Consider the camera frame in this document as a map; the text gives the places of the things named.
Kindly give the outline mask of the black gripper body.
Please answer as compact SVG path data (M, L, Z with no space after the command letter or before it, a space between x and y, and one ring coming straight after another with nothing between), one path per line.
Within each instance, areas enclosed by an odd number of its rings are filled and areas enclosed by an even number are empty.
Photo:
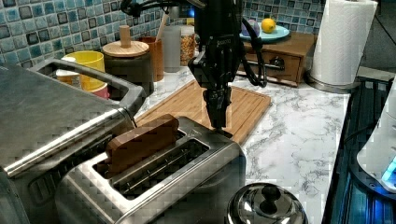
M188 67L206 91L225 90L235 77L242 58L243 43L236 35L199 35L199 53Z

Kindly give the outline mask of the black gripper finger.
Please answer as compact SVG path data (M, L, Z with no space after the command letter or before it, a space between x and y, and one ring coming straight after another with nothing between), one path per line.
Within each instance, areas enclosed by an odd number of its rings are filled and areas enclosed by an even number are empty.
M206 102L206 110L208 117L210 119L211 126L217 129L218 128L218 118L217 118L218 96L212 90L205 90L203 96Z
M230 87L226 87L219 91L218 98L218 128L222 129L226 126L226 112L227 108L231 103L231 92Z

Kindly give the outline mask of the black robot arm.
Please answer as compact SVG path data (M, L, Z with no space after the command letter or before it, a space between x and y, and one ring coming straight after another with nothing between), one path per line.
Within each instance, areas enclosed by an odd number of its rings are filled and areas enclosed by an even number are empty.
M199 54L188 67L201 88L211 126L226 126L226 110L231 103L231 87L241 63L243 47L239 34L242 0L202 0L195 9L195 33L200 38Z

